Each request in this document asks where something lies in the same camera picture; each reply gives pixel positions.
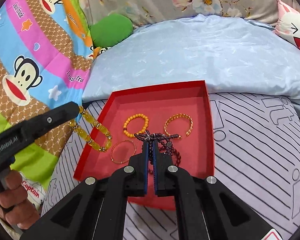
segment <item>cartoon cat face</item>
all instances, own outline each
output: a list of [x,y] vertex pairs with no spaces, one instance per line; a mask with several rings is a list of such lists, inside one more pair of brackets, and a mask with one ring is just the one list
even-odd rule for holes
[[279,5],[279,20],[274,33],[300,49],[300,13],[283,3]]

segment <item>green pillow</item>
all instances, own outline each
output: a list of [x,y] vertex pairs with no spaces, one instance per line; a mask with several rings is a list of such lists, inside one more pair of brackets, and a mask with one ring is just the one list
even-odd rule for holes
[[129,18],[120,14],[110,14],[90,28],[95,48],[112,47],[128,38],[133,31]]

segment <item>metal screw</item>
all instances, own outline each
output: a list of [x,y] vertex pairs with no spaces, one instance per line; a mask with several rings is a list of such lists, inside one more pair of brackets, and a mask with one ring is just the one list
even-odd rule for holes
[[134,168],[132,166],[125,166],[125,168],[123,170],[126,173],[131,173],[134,171]]
[[85,183],[88,184],[88,185],[92,185],[92,184],[94,184],[95,182],[96,182],[96,179],[93,178],[93,177],[88,177],[88,178],[86,178],[86,180],[85,180]]
[[168,171],[170,171],[170,172],[176,172],[176,171],[178,171],[178,167],[177,166],[169,166],[168,167]]
[[210,184],[215,184],[217,182],[217,179],[216,179],[216,177],[209,176],[209,177],[207,177],[207,182]]

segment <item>yellow crystal bracelet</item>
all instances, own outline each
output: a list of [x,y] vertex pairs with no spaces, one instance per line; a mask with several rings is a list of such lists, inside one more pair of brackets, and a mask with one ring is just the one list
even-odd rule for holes
[[96,143],[90,135],[87,134],[85,130],[83,130],[80,125],[77,124],[77,122],[72,119],[69,121],[69,124],[71,127],[74,128],[74,132],[77,132],[81,138],[83,138],[93,149],[100,151],[100,152],[106,152],[111,147],[111,139],[112,136],[108,129],[104,127],[101,123],[99,123],[94,117],[89,114],[82,106],[79,106],[80,114],[87,120],[87,122],[91,123],[95,128],[97,128],[100,132],[102,132],[107,137],[107,142],[105,146],[100,146],[98,143]]

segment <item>light blue blanket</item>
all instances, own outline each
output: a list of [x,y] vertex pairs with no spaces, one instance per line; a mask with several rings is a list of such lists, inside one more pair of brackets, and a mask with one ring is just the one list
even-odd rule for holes
[[205,80],[209,93],[286,95],[300,117],[300,50],[243,19],[198,15],[138,29],[93,64],[82,100]]

